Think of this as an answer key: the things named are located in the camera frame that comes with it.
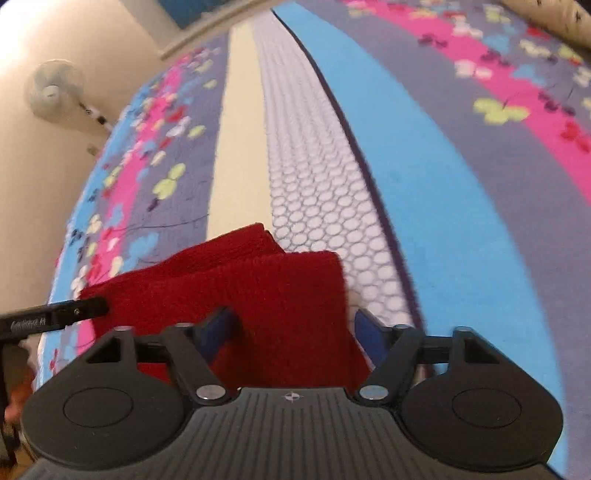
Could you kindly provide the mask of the blue window curtain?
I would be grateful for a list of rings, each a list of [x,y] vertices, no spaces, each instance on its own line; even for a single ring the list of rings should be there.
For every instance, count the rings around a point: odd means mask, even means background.
[[[157,3],[180,29],[184,29],[205,13],[211,13],[228,2],[226,0],[157,0]]]

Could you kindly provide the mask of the cream star-patterned duvet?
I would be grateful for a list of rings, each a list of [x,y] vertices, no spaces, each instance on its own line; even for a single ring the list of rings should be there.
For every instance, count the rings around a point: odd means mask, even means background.
[[[577,46],[590,48],[590,2],[575,0],[502,0],[531,23]]]

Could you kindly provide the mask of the colourful floral striped bed blanket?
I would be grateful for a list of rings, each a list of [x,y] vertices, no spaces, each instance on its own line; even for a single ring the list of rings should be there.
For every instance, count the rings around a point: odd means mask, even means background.
[[[290,1],[144,84],[67,225],[54,302],[262,223],[353,308],[483,334],[590,475],[590,65],[501,1]]]

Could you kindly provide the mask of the white standing fan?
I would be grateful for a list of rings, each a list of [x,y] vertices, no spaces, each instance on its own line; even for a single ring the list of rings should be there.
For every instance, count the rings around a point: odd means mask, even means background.
[[[51,59],[39,64],[25,86],[24,98],[34,116],[57,123],[79,109],[108,133],[113,126],[84,94],[84,76],[73,63]]]

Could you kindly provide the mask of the dark red knit sweater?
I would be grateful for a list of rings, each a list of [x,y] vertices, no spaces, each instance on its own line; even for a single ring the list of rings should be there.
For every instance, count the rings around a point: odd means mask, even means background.
[[[204,321],[221,307],[238,315],[211,369],[239,387],[356,390],[370,373],[349,330],[342,265],[335,253],[287,253],[253,224],[168,259],[85,287],[108,313],[93,321],[101,337],[116,326],[152,335]]]

